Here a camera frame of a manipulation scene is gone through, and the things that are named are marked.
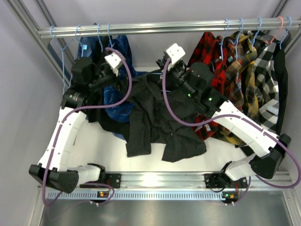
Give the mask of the light blue wire hanger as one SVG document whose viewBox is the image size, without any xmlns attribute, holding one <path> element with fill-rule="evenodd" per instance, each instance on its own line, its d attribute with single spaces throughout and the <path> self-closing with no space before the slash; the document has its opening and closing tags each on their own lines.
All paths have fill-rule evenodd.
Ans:
<svg viewBox="0 0 301 226">
<path fill-rule="evenodd" d="M 157 72 L 149 73 L 147 75 L 147 81 L 150 81 L 150 82 L 153 82 L 153 83 L 157 84 L 161 88 L 161 90 L 163 90 L 163 88 L 162 88 L 162 76 L 163 76 L 162 73 L 157 73 Z"/>
</svg>

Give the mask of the dark grey pinstripe shirt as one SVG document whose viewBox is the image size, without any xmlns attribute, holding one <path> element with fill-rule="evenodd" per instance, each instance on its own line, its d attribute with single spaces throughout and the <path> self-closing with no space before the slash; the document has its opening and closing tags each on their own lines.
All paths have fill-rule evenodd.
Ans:
<svg viewBox="0 0 301 226">
<path fill-rule="evenodd" d="M 151 154 L 151 144 L 165 144 L 162 160 L 176 162 L 202 155 L 205 142 L 191 127 L 178 123 L 169 113 L 161 88 L 147 81 L 147 74 L 134 79 L 128 101 L 134 104 L 129 114 L 130 135 L 127 156 Z"/>
</svg>

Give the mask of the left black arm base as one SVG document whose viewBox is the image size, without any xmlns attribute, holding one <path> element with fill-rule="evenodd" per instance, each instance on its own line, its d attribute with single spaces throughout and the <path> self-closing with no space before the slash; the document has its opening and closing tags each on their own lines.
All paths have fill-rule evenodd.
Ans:
<svg viewBox="0 0 301 226">
<path fill-rule="evenodd" d="M 87 181 L 80 185 L 80 188 L 105 188 L 101 184 L 110 185 L 113 188 L 120 188 L 121 184 L 121 174 L 120 173 L 108 173 L 104 166 L 96 163 L 88 163 L 85 168 L 88 167 L 92 172 L 96 172 L 93 178 L 97 180 Z"/>
</svg>

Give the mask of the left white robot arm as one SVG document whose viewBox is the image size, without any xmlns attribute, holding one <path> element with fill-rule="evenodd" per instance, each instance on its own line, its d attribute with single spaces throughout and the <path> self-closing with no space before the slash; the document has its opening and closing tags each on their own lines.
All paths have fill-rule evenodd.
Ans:
<svg viewBox="0 0 301 226">
<path fill-rule="evenodd" d="M 74 61 L 71 68 L 73 79 L 63 94 L 53 135 L 41 159 L 29 168 L 29 174 L 43 188 L 70 194 L 79 185 L 104 178 L 105 168 L 101 165 L 89 163 L 69 168 L 68 162 L 78 130 L 90 115 L 90 110 L 115 107 L 125 101 L 123 98 L 111 105 L 98 105 L 102 89 L 119 84 L 121 66 L 128 68 L 125 58 L 115 53 L 105 56 L 100 66 L 89 57 Z"/>
</svg>

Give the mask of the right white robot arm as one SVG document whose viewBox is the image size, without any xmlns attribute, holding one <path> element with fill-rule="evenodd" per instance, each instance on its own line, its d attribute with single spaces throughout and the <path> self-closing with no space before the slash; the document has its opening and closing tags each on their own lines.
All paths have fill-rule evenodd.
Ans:
<svg viewBox="0 0 301 226">
<path fill-rule="evenodd" d="M 171 116 L 185 126 L 196 126 L 195 123 L 179 119 L 167 99 L 166 80 L 169 79 L 195 105 L 198 113 L 208 118 L 208 122 L 222 125 L 238 136 L 253 154 L 238 161 L 227 163 L 221 173 L 232 181 L 244 177 L 258 176 L 271 179 L 288 152 L 291 138 L 277 135 L 256 124 L 240 112 L 225 95 L 211 86 L 214 75 L 204 63 L 194 63 L 192 69 L 185 70 L 181 59 L 169 57 L 159 59 L 157 65 L 163 73 L 162 88 L 165 104 Z"/>
</svg>

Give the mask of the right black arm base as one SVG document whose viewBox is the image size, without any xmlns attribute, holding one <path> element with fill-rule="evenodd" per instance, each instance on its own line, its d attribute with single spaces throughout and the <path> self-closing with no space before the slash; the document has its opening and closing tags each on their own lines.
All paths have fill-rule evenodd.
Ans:
<svg viewBox="0 0 301 226">
<path fill-rule="evenodd" d="M 224 173 L 207 173 L 204 175 L 206 188 L 217 189 L 218 191 L 224 189 L 240 189 L 247 188 L 247 179 L 241 178 L 233 181 L 228 178 Z"/>
</svg>

